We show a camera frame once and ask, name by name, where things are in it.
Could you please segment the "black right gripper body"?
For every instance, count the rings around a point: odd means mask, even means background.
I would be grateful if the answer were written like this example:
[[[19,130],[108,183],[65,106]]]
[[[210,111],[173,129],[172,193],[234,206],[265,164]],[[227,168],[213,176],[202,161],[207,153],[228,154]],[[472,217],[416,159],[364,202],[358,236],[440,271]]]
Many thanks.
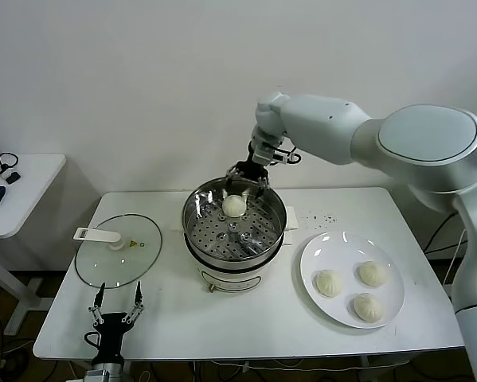
[[[249,179],[250,181],[267,181],[268,171],[260,164],[253,161],[239,161],[235,165],[239,177]]]

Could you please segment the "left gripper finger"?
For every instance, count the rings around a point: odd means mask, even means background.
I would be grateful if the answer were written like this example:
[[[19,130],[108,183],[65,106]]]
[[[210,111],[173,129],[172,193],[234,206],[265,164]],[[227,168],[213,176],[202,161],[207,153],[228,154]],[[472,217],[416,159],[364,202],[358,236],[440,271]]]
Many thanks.
[[[126,314],[123,318],[123,322],[132,325],[139,318],[140,314],[143,312],[143,293],[141,288],[141,282],[138,281],[135,289],[135,298],[132,309]]]
[[[104,323],[103,315],[101,313],[101,306],[104,299],[105,283],[100,285],[96,296],[94,297],[93,304],[88,308],[88,311],[92,314],[93,325],[99,325]]]

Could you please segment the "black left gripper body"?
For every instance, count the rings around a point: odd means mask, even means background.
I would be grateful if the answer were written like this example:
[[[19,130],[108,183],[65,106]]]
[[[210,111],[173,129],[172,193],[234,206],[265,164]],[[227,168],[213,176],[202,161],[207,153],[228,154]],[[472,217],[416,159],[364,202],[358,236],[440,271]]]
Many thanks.
[[[100,335],[98,351],[94,361],[122,361],[121,355],[123,335],[128,331],[127,313],[107,313],[102,316],[103,324],[96,326]]]

